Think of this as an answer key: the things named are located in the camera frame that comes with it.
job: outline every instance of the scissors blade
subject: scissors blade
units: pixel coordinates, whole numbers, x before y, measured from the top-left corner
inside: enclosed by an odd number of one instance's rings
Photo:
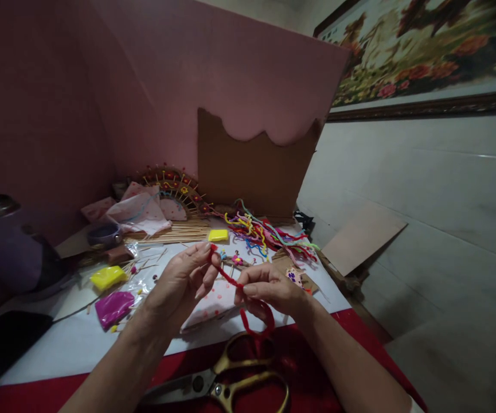
[[[163,404],[196,399],[208,395],[216,374],[207,369],[203,372],[180,377],[150,388],[140,404]]]

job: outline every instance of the colorful pipe cleaners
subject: colorful pipe cleaners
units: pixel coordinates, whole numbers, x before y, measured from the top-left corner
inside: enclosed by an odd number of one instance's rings
[[[267,261],[269,261],[268,251],[277,251],[280,248],[284,248],[297,266],[303,265],[298,262],[300,257],[314,262],[317,261],[315,250],[318,247],[315,244],[304,241],[306,235],[303,231],[296,235],[287,234],[280,229],[274,228],[268,220],[261,221],[251,215],[244,206],[242,199],[238,199],[236,202],[244,209],[243,215],[237,212],[235,217],[229,218],[227,214],[222,215],[215,211],[212,214],[223,218],[229,224],[229,228],[235,236],[246,242],[247,248],[250,250],[257,248],[259,254]]]

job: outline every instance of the fan-shaped craft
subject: fan-shaped craft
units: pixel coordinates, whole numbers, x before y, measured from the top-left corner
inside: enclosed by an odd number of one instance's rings
[[[159,185],[160,208],[165,217],[172,221],[186,221],[191,217],[207,215],[211,208],[196,189],[198,182],[183,170],[178,170],[166,163],[146,167],[136,181],[144,186]]]

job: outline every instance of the red tablecloth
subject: red tablecloth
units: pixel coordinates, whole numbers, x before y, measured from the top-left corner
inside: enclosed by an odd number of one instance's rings
[[[420,406],[425,407],[408,379],[354,310],[340,311],[332,316],[395,377]],[[277,348],[273,369],[288,382],[290,411],[342,411],[326,373],[296,326],[276,329],[272,339]],[[223,342],[164,357],[153,378],[153,385],[211,367],[221,356],[224,345]],[[0,412],[56,412],[86,377],[85,374],[0,387]],[[242,396],[235,405],[235,411],[276,412],[283,396],[283,389],[278,384],[261,387]],[[207,398],[148,409],[152,410],[222,412],[218,404]]]

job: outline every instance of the yellow clay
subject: yellow clay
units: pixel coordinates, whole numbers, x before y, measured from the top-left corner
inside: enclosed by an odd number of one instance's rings
[[[103,268],[91,275],[91,282],[99,291],[108,290],[121,281],[127,281],[127,274],[119,266]]]
[[[229,231],[227,229],[212,229],[209,232],[208,241],[227,241],[229,239]]]

